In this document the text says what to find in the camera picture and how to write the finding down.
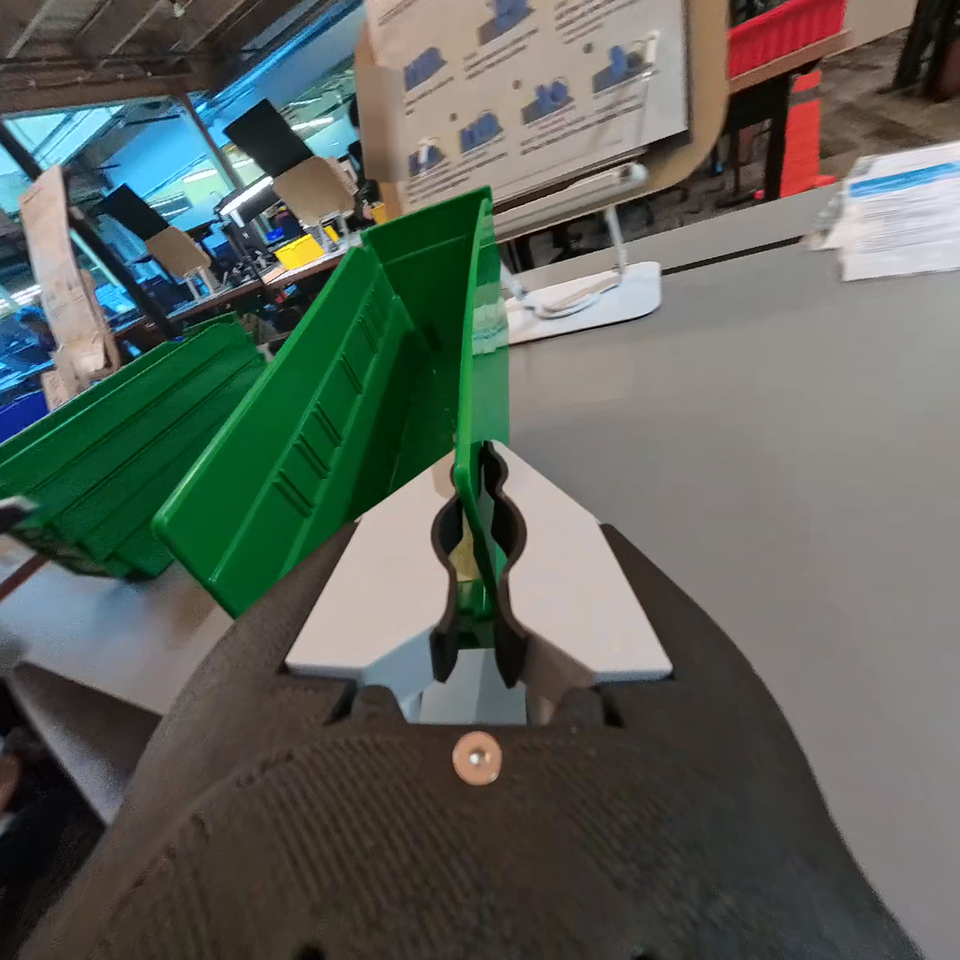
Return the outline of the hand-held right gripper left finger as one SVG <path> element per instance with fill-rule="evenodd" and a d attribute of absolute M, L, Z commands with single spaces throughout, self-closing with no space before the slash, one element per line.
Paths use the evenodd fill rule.
<path fill-rule="evenodd" d="M 453 505 L 450 466 L 429 466 L 362 514 L 285 665 L 295 676 L 390 690 L 419 722 L 460 640 L 457 574 L 434 527 Z"/>

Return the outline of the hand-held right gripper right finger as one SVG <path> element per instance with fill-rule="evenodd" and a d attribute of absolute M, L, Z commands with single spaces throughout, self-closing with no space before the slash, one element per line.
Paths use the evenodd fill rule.
<path fill-rule="evenodd" d="M 494 654 L 528 722 L 572 690 L 660 681 L 673 672 L 599 520 L 509 447 L 484 449 L 497 553 Z"/>

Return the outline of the green plastic bin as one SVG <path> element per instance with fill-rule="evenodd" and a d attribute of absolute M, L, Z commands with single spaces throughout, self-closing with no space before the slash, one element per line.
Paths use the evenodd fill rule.
<path fill-rule="evenodd" d="M 366 230 L 153 521 L 232 618 L 453 453 L 485 591 L 481 457 L 510 440 L 493 190 Z"/>
<path fill-rule="evenodd" d="M 2 497 L 81 539 L 163 477 L 176 486 L 266 367 L 246 338 L 168 343 L 2 444 Z"/>
<path fill-rule="evenodd" d="M 1 446 L 2 487 L 24 495 L 73 459 L 163 405 L 186 398 L 187 410 L 235 375 L 258 378 L 267 361 L 232 316 L 202 323 L 165 342 L 67 401 Z"/>
<path fill-rule="evenodd" d="M 172 562 L 154 535 L 155 515 L 254 383 L 238 373 L 203 402 L 172 413 L 150 412 L 67 463 L 19 497 L 39 505 L 29 529 L 13 537 L 67 570 L 138 580 L 159 576 Z"/>

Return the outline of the grey desk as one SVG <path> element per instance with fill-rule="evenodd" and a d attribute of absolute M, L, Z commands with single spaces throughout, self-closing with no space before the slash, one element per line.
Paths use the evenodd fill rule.
<path fill-rule="evenodd" d="M 18 958 L 958 958 L 958 273 L 844 283 L 791 201 L 691 227 L 648 318 L 510 357 L 511 450 L 673 663 L 487 725 L 283 660 L 335 534 L 234 627 L 181 571 L 48 571 L 137 766 Z"/>

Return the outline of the blue plastic bin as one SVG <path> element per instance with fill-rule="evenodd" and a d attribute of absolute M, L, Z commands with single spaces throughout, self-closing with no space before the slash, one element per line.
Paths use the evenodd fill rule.
<path fill-rule="evenodd" d="M 1 443 L 17 436 L 24 429 L 47 416 L 49 408 L 45 393 L 36 390 L 24 393 L 1 405 Z"/>

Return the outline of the brown cardboard panel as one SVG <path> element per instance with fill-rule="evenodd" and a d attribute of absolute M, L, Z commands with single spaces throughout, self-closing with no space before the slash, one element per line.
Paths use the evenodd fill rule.
<path fill-rule="evenodd" d="M 92 275 L 76 258 L 63 172 L 41 173 L 19 202 L 32 275 L 54 337 L 55 381 L 65 401 L 116 373 L 121 355 L 95 295 Z"/>

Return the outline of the instruction sheet on white stand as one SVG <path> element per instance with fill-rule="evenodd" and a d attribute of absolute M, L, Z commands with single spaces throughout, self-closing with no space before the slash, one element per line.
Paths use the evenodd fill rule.
<path fill-rule="evenodd" d="M 500 244 L 529 238 L 588 214 L 602 214 L 611 250 L 608 266 L 586 267 L 574 279 L 541 281 L 530 268 L 500 268 L 501 291 L 507 296 L 510 343 L 543 340 L 582 330 L 594 330 L 647 316 L 662 303 L 660 264 L 630 261 L 618 218 L 618 208 L 677 186 L 706 157 L 719 135 L 729 98 L 727 2 L 687 3 L 689 128 L 684 138 L 650 145 L 629 162 L 610 165 L 548 190 L 507 203 L 494 203 L 495 238 Z M 356 93 L 373 118 L 364 121 L 362 140 L 366 167 L 385 198 L 404 214 L 399 184 L 403 174 L 404 107 L 400 76 L 375 62 L 365 14 L 356 50 Z"/>

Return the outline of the wooden document stand acrylic base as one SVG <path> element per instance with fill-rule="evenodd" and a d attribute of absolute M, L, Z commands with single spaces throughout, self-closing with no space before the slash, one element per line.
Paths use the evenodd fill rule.
<path fill-rule="evenodd" d="M 185 282 L 195 300 L 200 298 L 201 288 L 208 294 L 217 291 L 217 283 L 210 272 L 210 255 L 129 186 L 122 184 L 108 193 L 101 199 L 100 208 L 136 235 L 167 274 Z"/>
<path fill-rule="evenodd" d="M 230 143 L 246 154 L 269 187 L 304 227 L 318 227 L 354 209 L 354 186 L 337 160 L 319 156 L 282 113 L 262 99 L 224 128 Z"/>

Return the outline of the yellow plastic bin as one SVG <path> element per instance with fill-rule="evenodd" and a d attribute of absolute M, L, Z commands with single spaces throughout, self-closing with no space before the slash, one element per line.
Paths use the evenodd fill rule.
<path fill-rule="evenodd" d="M 333 265 L 342 258 L 344 251 L 340 247 L 325 251 L 314 236 L 305 234 L 278 246 L 273 255 L 284 271 L 296 273 Z"/>

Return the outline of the white blue paper sheet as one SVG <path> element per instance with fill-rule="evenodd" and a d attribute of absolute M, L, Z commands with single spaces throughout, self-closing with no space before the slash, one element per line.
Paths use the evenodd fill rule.
<path fill-rule="evenodd" d="M 861 282 L 959 269 L 959 142 L 860 158 L 805 240 Z"/>

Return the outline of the printed instruction sheet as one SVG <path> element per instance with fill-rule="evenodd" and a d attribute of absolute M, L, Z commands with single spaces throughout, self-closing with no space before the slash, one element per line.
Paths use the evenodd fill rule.
<path fill-rule="evenodd" d="M 487 186 L 507 204 L 690 127 L 688 3 L 370 1 L 399 76 L 403 210 Z"/>

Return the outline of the red ribbed basket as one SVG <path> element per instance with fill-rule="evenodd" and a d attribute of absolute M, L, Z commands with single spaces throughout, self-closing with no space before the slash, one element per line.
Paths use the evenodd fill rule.
<path fill-rule="evenodd" d="M 727 34 L 727 77 L 737 78 L 843 30 L 847 1 L 786 1 Z"/>

